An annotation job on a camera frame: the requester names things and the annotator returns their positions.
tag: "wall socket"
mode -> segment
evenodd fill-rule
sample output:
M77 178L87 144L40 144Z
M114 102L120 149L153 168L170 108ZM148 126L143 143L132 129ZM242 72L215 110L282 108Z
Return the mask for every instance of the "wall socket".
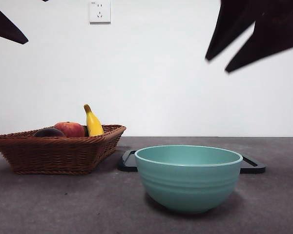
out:
M90 23L111 23L111 0L92 0L89 3Z

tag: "tray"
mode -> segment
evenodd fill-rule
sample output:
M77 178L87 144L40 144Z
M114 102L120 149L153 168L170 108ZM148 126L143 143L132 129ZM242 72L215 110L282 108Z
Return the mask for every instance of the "tray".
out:
M135 160L135 152L136 150L128 150L124 153L124 155L120 158L118 162L118 170L125 172L137 172L136 160ZM261 162L249 157L244 156L241 164L241 174L257 174L264 173L266 170L266 166Z

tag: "gray table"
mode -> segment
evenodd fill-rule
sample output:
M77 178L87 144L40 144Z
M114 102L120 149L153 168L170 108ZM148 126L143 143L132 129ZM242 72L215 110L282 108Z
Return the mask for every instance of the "gray table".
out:
M137 172L117 170L129 149L194 144L230 149L267 165L241 174L232 195L197 215L152 200ZM293 234L293 137L122 137L88 175L17 175L0 154L0 234Z

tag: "wicker basket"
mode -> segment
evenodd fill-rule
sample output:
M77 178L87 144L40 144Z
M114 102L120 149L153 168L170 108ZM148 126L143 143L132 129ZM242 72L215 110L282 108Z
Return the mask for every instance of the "wicker basket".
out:
M104 134L91 137L35 137L38 131L0 135L0 152L17 174L84 175L111 155L125 131L102 125Z

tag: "yellow banana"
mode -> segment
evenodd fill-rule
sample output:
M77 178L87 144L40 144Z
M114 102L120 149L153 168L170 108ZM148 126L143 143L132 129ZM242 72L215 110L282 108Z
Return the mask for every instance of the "yellow banana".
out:
M104 130L98 118L92 113L88 104L84 105L86 111L87 129L90 137L102 135Z

